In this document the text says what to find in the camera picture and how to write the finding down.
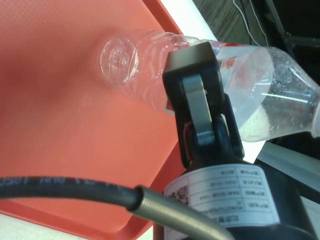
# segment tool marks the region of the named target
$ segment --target red tray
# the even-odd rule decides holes
[[[99,53],[131,29],[180,30],[158,0],[4,0],[0,176],[68,176],[162,191],[179,175],[173,116],[105,85]],[[88,239],[134,239],[151,223],[73,199],[0,201],[0,212]]]

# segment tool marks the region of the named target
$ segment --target white label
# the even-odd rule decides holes
[[[280,223],[265,172],[256,165],[201,168],[169,183],[164,195],[189,205],[227,228]],[[183,237],[183,233],[164,228],[165,240]]]

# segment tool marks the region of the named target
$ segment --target clear plastic bottle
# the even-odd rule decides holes
[[[127,96],[166,110],[162,73],[168,53],[204,41],[159,30],[130,31],[106,43],[100,67],[106,81]],[[209,42],[243,141],[303,131],[320,136],[320,116],[314,117],[320,115],[319,86],[290,56],[273,47]]]

